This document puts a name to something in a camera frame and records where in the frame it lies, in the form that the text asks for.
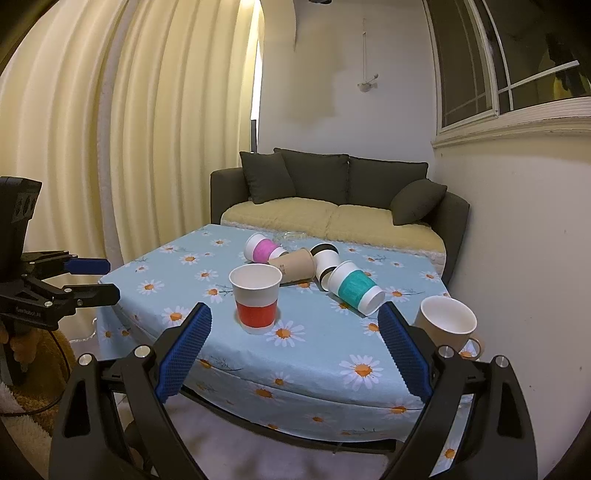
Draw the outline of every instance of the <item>black and white paper cup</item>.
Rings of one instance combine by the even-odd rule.
[[[325,291],[329,289],[329,279],[333,270],[341,264],[339,250],[333,244],[322,243],[310,250],[316,268],[316,278]]]

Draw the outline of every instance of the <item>beige seat cushion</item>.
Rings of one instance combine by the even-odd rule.
[[[359,205],[341,205],[332,214],[326,238],[403,250],[445,252],[443,240],[426,225],[392,224],[392,212]]]
[[[244,202],[226,210],[222,221],[225,225],[237,223],[267,230],[305,232],[325,238],[326,227],[336,209],[334,203],[299,197],[272,200],[260,205]]]

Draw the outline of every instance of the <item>cup rim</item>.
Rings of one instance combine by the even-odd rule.
[[[462,310],[464,310],[464,312],[465,312],[465,313],[467,313],[467,314],[468,314],[468,316],[471,318],[471,320],[473,320],[473,322],[472,322],[472,325],[473,325],[473,327],[472,327],[471,329],[469,329],[469,330],[462,330],[461,332],[458,332],[458,331],[453,331],[453,332],[452,332],[451,330],[449,330],[449,329],[447,329],[447,328],[445,328],[445,327],[442,327],[442,326],[441,326],[441,325],[439,325],[438,323],[436,323],[436,322],[432,321],[432,320],[431,320],[431,319],[430,319],[430,318],[427,316],[427,314],[425,313],[424,306],[425,306],[427,303],[432,303],[432,302],[434,302],[434,301],[437,301],[437,302],[444,302],[444,303],[453,303],[453,304],[455,304],[455,305],[459,306],[459,307],[460,307]],[[438,328],[438,329],[440,329],[440,330],[443,330],[444,332],[447,332],[447,333],[452,333],[452,334],[454,334],[454,335],[468,335],[468,334],[470,334],[470,333],[474,332],[474,330],[476,330],[476,327],[478,326],[478,320],[477,320],[477,318],[476,318],[476,315],[475,315],[475,314],[474,314],[474,312],[473,312],[473,311],[470,309],[470,307],[469,307],[468,305],[466,305],[465,303],[462,303],[461,301],[459,301],[459,300],[456,300],[456,299],[453,299],[453,298],[451,298],[451,297],[443,297],[443,296],[441,296],[441,295],[432,295],[432,296],[430,296],[430,297],[427,297],[427,298],[425,298],[425,299],[423,299],[423,300],[421,301],[420,311],[421,311],[421,314],[423,314],[423,316],[425,317],[425,319],[426,319],[426,320],[427,320],[429,323],[431,323],[433,326],[435,326],[436,328]]]
[[[275,283],[273,283],[272,285],[268,285],[266,287],[243,287],[242,285],[239,285],[235,282],[232,281],[232,274],[234,272],[236,272],[237,270],[240,270],[242,268],[253,268],[253,265],[256,265],[257,268],[267,268],[267,269],[273,269],[277,275],[277,281]],[[249,264],[245,264],[245,265],[240,265],[239,267],[234,268],[230,274],[228,275],[228,280],[230,281],[230,283],[232,284],[233,287],[236,288],[240,288],[242,290],[251,290],[251,291],[258,291],[258,290],[265,290],[266,288],[273,288],[277,285],[279,285],[281,283],[281,280],[283,279],[283,273],[281,273],[281,270],[279,270],[277,267],[273,266],[273,265],[269,265],[269,264],[264,264],[264,263],[249,263]]]

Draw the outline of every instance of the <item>curtain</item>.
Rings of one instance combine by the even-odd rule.
[[[258,0],[53,6],[0,76],[0,175],[43,182],[25,251],[115,268],[208,223],[209,174],[249,149],[261,15]],[[92,331],[89,310],[66,336]]]

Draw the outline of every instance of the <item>window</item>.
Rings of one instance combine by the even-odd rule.
[[[439,57],[442,128],[485,112],[591,96],[589,79],[541,5],[426,0]]]

